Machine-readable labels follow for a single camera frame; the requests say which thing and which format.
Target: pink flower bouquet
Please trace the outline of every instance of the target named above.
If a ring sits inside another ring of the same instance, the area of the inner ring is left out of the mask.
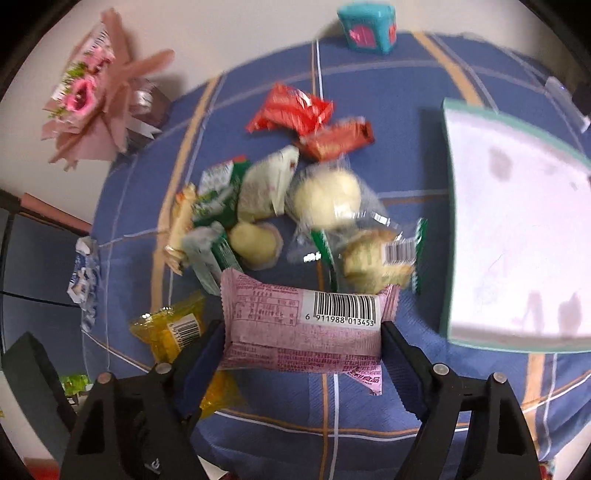
[[[110,9],[74,48],[67,67],[44,110],[42,140],[56,139],[49,162],[66,159],[65,170],[79,160],[113,161],[127,149],[126,125],[137,78],[164,70],[174,59],[162,50],[131,60],[120,15]]]

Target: yellow candy package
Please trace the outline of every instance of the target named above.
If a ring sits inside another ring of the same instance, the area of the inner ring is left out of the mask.
[[[172,363],[184,347],[205,331],[206,325],[202,319],[204,304],[203,295],[194,293],[170,307],[163,307],[155,313],[144,313],[130,323],[129,330],[150,346],[157,362]],[[242,402],[232,374],[227,371],[215,372],[200,405],[201,418]]]

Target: teal cube box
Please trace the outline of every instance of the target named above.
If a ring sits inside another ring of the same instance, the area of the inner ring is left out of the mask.
[[[396,43],[396,10],[392,5],[355,2],[338,10],[349,48],[388,54]]]

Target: pink snack package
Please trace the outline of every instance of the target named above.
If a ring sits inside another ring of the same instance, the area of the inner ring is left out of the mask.
[[[381,322],[394,320],[400,288],[377,295],[269,285],[222,273],[226,343],[221,368],[346,373],[382,394]]]

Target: blue table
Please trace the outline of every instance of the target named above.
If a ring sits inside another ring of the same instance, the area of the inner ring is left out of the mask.
[[[161,270],[153,255],[166,202],[215,163],[241,154],[256,161],[292,140],[285,131],[250,135],[244,128],[272,84],[283,82],[334,100],[335,119],[368,118],[376,143],[350,155],[353,169],[398,223],[429,221],[423,294],[405,292],[398,309],[403,335],[459,374],[506,373],[540,458],[552,458],[591,417],[591,354],[481,351],[450,345],[437,333],[450,238],[443,99],[509,113],[591,153],[589,136],[568,124],[543,89],[547,73],[531,63],[461,37],[401,34],[386,57],[352,52],[344,38],[327,39],[238,67],[174,102],[162,136],[120,158],[103,187],[92,232],[102,272],[98,319],[83,337],[90,376],[138,375],[152,365],[128,320],[199,288],[192,274]],[[273,221],[287,243],[294,224],[287,217]],[[312,289],[326,283],[316,264],[288,270],[284,254],[275,268],[252,276]],[[209,298],[208,316],[220,317],[220,310],[219,300]],[[246,370],[236,377],[247,405],[200,422],[192,440],[199,455],[244,480],[391,479],[417,432],[387,377],[380,397],[344,375]],[[444,478],[454,476],[467,421],[459,420]]]

